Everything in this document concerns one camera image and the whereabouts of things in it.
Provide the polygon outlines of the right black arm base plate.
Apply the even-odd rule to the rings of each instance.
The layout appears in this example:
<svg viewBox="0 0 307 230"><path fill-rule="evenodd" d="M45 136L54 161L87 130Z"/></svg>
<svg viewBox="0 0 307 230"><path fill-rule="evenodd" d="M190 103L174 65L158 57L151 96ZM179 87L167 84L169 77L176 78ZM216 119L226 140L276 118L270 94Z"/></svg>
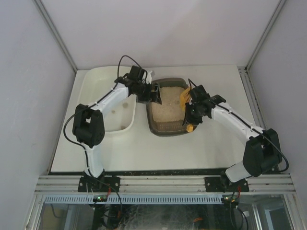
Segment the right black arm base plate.
<svg viewBox="0 0 307 230"><path fill-rule="evenodd" d="M249 192L249 186L246 179L237 182L230 182L227 177L205 177L206 192L233 192L240 188L241 192Z"/></svg>

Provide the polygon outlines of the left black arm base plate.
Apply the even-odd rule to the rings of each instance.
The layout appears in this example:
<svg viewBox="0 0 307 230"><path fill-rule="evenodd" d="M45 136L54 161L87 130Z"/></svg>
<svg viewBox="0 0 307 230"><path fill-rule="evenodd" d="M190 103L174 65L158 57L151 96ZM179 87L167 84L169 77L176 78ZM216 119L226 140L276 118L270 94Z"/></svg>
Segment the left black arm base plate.
<svg viewBox="0 0 307 230"><path fill-rule="evenodd" d="M98 178L82 173L79 179L78 192L118 192L120 186L120 178L117 176L100 175Z"/></svg>

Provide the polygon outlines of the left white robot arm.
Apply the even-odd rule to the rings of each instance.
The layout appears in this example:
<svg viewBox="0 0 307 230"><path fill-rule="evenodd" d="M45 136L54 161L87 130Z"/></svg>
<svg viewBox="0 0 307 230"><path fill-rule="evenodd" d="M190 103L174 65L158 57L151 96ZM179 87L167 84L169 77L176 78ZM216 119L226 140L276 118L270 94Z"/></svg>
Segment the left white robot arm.
<svg viewBox="0 0 307 230"><path fill-rule="evenodd" d="M142 104L162 104L160 84L152 82L151 73L128 55L120 58L114 83L111 90L92 105L77 105L63 127L65 139L83 148L84 172L93 178L99 178L105 171L100 159L101 143L106 133L104 118L113 107L131 95Z"/></svg>

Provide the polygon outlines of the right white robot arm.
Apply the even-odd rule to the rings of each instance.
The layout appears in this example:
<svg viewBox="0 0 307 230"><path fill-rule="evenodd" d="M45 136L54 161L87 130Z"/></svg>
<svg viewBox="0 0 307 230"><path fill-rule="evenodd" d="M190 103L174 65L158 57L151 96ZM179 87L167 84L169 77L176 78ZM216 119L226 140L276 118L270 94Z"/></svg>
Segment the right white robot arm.
<svg viewBox="0 0 307 230"><path fill-rule="evenodd" d="M244 145L243 159L220 174L223 190L250 177L258 177L281 162L285 162L285 172L289 161L281 151L277 132L254 125L239 115L220 95L210 96L202 85L188 80L189 87L180 96L180 106L185 112L183 125L187 132L202 123L203 117L217 121Z"/></svg>

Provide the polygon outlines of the brown litter box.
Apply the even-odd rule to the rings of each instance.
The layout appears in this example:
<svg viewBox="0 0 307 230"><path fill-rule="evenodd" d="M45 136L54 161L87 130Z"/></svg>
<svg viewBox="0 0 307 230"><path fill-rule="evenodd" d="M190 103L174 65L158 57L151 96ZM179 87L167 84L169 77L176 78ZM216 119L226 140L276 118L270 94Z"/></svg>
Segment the brown litter box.
<svg viewBox="0 0 307 230"><path fill-rule="evenodd" d="M188 88L183 78L154 80L160 86L162 104L146 105L148 125L151 133L159 137L172 137L187 134L183 124L185 112L180 106L180 95Z"/></svg>

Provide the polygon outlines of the yellow litter scoop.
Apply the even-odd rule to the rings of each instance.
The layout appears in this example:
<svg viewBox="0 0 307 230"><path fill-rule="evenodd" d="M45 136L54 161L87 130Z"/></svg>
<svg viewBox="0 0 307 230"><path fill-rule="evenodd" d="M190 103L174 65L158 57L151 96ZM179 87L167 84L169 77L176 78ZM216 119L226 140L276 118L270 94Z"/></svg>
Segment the yellow litter scoop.
<svg viewBox="0 0 307 230"><path fill-rule="evenodd" d="M186 112L186 103L190 102L190 92L191 87L186 88L181 94L180 94L180 107L183 112ZM186 115L184 117L183 125L186 125L186 131L188 133L191 133L194 131L194 125L190 123L186 123Z"/></svg>

